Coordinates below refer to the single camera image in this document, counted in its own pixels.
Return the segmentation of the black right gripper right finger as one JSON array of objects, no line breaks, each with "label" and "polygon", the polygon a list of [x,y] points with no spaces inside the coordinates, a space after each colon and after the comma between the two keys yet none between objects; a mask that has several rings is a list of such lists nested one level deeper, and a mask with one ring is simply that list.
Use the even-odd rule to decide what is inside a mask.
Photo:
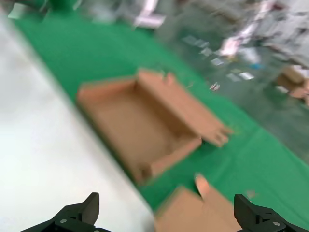
[{"label": "black right gripper right finger", "polygon": [[271,208],[251,203],[244,195],[234,196],[234,217],[242,232],[308,232]]}]

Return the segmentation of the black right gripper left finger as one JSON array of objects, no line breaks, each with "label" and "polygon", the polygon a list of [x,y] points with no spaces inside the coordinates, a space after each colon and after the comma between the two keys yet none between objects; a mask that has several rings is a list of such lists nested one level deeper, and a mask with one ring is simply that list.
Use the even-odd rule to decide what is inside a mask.
[{"label": "black right gripper left finger", "polygon": [[85,201],[66,205],[53,218],[22,232],[98,232],[99,194],[91,193]]}]

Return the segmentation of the person's bare hand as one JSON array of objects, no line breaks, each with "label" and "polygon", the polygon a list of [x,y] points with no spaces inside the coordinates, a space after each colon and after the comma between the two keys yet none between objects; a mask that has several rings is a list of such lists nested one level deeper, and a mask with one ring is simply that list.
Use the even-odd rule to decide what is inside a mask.
[{"label": "person's bare hand", "polygon": [[205,201],[209,191],[210,191],[210,186],[207,181],[207,179],[201,175],[201,174],[196,174],[195,176],[195,185],[196,188],[202,198],[203,201]]}]

